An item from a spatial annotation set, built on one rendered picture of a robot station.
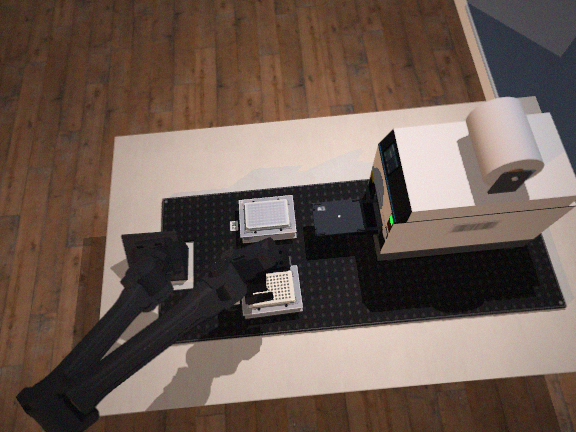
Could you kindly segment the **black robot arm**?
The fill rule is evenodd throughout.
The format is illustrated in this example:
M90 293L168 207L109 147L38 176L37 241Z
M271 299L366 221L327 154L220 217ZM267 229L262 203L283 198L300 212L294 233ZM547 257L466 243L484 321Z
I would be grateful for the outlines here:
M196 326L240 301L246 282L264 283L266 273L291 267L288 251L271 237L226 250L184 299L102 359L141 312L153 311L174 290L164 239L137 242L134 251L137 261L120 281L124 289L114 305L49 375L16 396L45 432L84 432L98 421L95 407L103 398Z

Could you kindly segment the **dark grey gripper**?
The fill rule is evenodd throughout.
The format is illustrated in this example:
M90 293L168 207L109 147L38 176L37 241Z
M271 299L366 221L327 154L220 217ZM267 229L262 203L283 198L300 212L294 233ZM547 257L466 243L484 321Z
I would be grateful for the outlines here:
M272 292L266 292L266 293L258 293L258 294L254 294L256 292L265 292L268 290L266 282L264 283L260 283L260 284L250 284L248 282L247 283L247 293L245 295L245 303L247 305L252 305L252 304L256 304L256 303L261 303L261 302L266 302L266 301L271 301L273 300L274 296Z

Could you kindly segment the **white roll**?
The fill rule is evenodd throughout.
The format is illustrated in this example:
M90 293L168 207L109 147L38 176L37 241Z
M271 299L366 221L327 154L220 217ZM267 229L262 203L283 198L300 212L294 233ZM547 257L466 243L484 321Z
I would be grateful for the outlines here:
M543 170L542 156L519 99L487 101L469 113L466 125L487 186L514 169L532 171L526 180Z

